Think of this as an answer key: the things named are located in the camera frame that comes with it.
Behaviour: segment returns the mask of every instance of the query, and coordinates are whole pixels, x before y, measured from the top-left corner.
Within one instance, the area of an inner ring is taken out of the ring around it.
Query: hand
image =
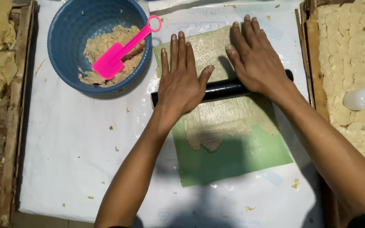
[[[163,72],[159,85],[159,102],[156,106],[168,110],[175,122],[187,112],[192,111],[205,96],[206,83],[214,70],[207,66],[197,77],[194,52],[190,42],[185,43],[183,32],[171,35],[170,70],[165,48],[161,50]]]
[[[243,37],[239,23],[232,26],[233,38],[239,52],[233,45],[226,46],[226,53],[243,85],[250,91],[259,92],[274,100],[286,86],[294,85],[286,76],[280,58],[260,29],[256,18],[244,19]]]

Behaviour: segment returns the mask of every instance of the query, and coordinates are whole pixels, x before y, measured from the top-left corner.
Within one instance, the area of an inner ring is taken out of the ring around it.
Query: white plastic sheet
[[[157,65],[151,55],[144,72],[116,97],[87,96],[72,89],[54,72],[46,47],[50,22],[62,3],[39,3],[35,65],[46,61],[33,78],[19,210],[93,222],[113,175],[151,116],[150,93],[157,90],[159,81],[155,76]],[[147,3],[139,3],[148,12]],[[153,34],[153,45],[169,42],[170,35],[179,30],[187,36],[203,33],[240,22],[249,13],[257,16],[285,68],[292,70],[295,84],[308,99],[294,14],[299,2],[281,3],[279,8],[275,8],[276,1],[236,8],[225,4],[161,15],[163,27]],[[289,122],[277,107],[275,110],[296,163],[207,186],[182,188],[169,134],[138,220],[144,227],[323,227],[317,171]],[[295,178],[300,179],[296,189],[291,187]],[[254,210],[246,212],[247,206]]]

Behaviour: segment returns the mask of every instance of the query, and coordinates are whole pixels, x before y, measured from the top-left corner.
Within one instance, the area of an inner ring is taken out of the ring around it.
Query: person's right hand
[[[277,93],[294,86],[256,18],[250,20],[249,15],[245,16],[245,37],[237,22],[233,23],[232,33],[238,50],[228,45],[226,53],[237,77],[248,90],[259,92],[274,101],[280,97]]]

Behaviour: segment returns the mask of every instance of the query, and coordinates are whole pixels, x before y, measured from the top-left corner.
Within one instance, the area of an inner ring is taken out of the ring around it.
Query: black rolling pin
[[[288,69],[285,70],[287,77],[294,81],[292,72]],[[239,81],[239,79],[226,79],[222,81],[214,81],[206,84],[205,96],[201,103],[209,101],[218,101],[226,98],[233,98],[238,96],[248,95],[251,92]],[[151,94],[153,108],[157,105],[159,97],[157,92]]]

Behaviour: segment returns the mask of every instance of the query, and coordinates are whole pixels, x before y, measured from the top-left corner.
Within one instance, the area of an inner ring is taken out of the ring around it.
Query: bamboo tray frame
[[[300,4],[301,23],[298,24],[298,31],[312,106],[327,122],[329,122],[329,114],[326,107],[326,93],[322,86],[324,75],[320,71],[319,62],[320,32],[317,22],[317,7],[353,2],[354,0],[304,0]],[[295,14],[297,15],[297,23],[299,23],[298,10],[295,10]],[[322,177],[320,177],[320,188],[325,227],[346,227],[351,218],[347,216],[344,208]]]
[[[22,133],[23,95],[28,73],[29,46],[33,30],[34,0],[14,0],[10,19],[15,22],[14,46],[18,71],[4,91],[0,106],[0,225],[8,227],[15,210],[19,146]]]

